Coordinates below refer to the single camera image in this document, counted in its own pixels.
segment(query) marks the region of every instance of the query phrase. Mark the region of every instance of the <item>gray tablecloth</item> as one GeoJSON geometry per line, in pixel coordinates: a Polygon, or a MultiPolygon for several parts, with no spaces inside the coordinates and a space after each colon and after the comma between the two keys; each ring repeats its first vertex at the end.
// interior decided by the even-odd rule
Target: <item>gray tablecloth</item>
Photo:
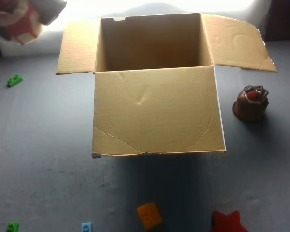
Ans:
{"type": "Polygon", "coordinates": [[[170,232],[236,209],[251,232],[290,232],[290,42],[267,46],[278,73],[215,67],[225,154],[92,159],[94,76],[55,76],[58,55],[0,58],[0,231],[141,232],[136,209],[155,202],[170,232]],[[270,92],[260,124],[232,113],[248,84],[270,92]]]}

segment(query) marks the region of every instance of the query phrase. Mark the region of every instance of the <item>toy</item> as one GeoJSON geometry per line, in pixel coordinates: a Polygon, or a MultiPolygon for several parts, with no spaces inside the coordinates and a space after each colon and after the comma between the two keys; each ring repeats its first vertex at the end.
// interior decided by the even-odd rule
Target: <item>toy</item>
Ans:
{"type": "Polygon", "coordinates": [[[21,77],[21,75],[16,75],[12,79],[8,80],[8,85],[9,87],[13,87],[22,81],[23,81],[23,78],[21,77]]]}
{"type": "Polygon", "coordinates": [[[267,95],[269,91],[263,86],[246,86],[233,104],[233,113],[241,121],[260,121],[269,104],[267,95]]]}
{"type": "Polygon", "coordinates": [[[248,232],[248,230],[241,225],[240,212],[237,210],[229,215],[214,211],[211,232],[248,232]]]}
{"type": "Polygon", "coordinates": [[[0,0],[0,38],[31,43],[42,32],[42,24],[50,24],[65,6],[61,0],[0,0]]]}
{"type": "Polygon", "coordinates": [[[137,211],[146,230],[150,230],[163,223],[163,219],[155,203],[142,205],[137,208],[137,211]]]}
{"type": "Polygon", "coordinates": [[[91,222],[82,223],[82,230],[81,230],[81,232],[91,232],[91,228],[92,228],[91,222]]]}
{"type": "Polygon", "coordinates": [[[6,228],[6,232],[18,232],[19,223],[17,222],[10,222],[8,227],[6,228]]]}

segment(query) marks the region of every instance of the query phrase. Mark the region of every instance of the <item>open cardboard box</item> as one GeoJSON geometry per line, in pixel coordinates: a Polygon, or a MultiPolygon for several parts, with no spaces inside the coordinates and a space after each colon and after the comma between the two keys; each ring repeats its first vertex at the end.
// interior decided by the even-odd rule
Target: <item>open cardboard box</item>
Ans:
{"type": "Polygon", "coordinates": [[[224,152],[214,65],[276,71],[255,26],[192,13],[72,23],[57,74],[95,73],[94,154],[224,152]]]}

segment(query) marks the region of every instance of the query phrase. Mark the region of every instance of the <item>brown figurine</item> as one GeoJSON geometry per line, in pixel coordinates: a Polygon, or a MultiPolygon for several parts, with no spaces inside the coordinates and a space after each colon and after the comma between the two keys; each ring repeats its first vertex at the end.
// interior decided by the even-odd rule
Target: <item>brown figurine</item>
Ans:
{"type": "Polygon", "coordinates": [[[246,86],[233,104],[233,113],[241,121],[260,121],[265,113],[269,101],[269,91],[263,86],[246,86]]]}

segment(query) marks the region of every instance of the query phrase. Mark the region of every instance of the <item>red star-shaped toy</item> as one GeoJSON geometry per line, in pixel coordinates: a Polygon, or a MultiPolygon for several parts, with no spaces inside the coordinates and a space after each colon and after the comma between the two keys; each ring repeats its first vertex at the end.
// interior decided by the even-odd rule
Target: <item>red star-shaped toy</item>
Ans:
{"type": "Polygon", "coordinates": [[[214,211],[212,214],[213,227],[211,232],[249,232],[240,221],[240,212],[237,210],[224,215],[221,212],[214,211]]]}

